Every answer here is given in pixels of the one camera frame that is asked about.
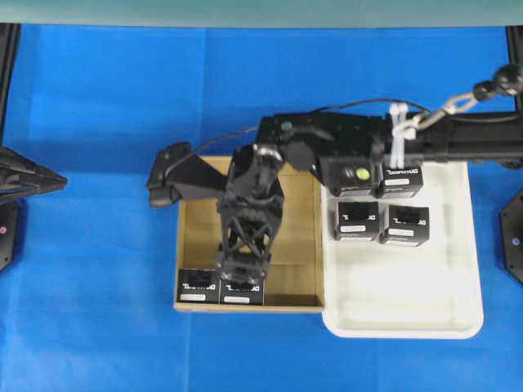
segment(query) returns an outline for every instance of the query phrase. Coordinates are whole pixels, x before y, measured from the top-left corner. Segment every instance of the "screw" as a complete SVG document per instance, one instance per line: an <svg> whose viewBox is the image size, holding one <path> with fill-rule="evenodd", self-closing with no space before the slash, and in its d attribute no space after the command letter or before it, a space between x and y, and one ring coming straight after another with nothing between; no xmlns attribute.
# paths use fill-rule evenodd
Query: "screw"
<svg viewBox="0 0 523 392"><path fill-rule="evenodd" d="M290 121L282 122L281 130L282 131L291 131L293 129L293 124Z"/></svg>

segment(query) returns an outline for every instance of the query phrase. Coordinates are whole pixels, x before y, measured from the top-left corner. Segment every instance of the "black mount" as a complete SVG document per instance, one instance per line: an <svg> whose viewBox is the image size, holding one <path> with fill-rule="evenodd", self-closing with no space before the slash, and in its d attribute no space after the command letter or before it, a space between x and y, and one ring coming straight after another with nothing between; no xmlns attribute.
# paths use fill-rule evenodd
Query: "black mount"
<svg viewBox="0 0 523 392"><path fill-rule="evenodd" d="M500 214L505 268L523 283L523 191Z"/></svg>
<svg viewBox="0 0 523 392"><path fill-rule="evenodd" d="M20 39L19 24L0 24L0 144ZM14 201L63 189L67 179L0 145L0 270L13 258L20 206Z"/></svg>

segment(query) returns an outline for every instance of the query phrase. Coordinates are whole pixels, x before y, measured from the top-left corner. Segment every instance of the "open cardboard box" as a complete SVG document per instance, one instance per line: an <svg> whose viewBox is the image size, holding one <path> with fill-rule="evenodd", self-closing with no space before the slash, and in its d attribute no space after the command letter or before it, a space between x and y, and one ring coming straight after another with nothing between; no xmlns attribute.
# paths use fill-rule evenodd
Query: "open cardboard box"
<svg viewBox="0 0 523 392"><path fill-rule="evenodd" d="M230 157L204 157L226 174ZM197 304L177 300L178 270L212 269L221 241L216 200L181 202L178 213L177 278L174 308L185 311L321 313L324 267L321 241L320 184L289 165L279 173L284 218L272 247L264 305Z"/></svg>

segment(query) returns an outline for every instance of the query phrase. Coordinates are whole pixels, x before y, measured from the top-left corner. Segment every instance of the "green dot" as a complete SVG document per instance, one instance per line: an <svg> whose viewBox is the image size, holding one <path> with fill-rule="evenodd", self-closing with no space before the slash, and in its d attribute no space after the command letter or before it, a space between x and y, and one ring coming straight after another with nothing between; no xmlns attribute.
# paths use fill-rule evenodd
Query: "green dot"
<svg viewBox="0 0 523 392"><path fill-rule="evenodd" d="M364 167L360 167L356 170L356 176L363 181L366 181L370 178L370 172Z"/></svg>

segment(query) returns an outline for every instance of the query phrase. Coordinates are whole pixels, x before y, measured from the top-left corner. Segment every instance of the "black bracket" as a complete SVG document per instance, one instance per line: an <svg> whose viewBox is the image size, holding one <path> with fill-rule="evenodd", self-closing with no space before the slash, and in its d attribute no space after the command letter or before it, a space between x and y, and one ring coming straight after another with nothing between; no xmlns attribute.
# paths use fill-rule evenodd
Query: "black bracket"
<svg viewBox="0 0 523 392"><path fill-rule="evenodd" d="M523 283L523 191L501 211L500 219L505 268Z"/></svg>

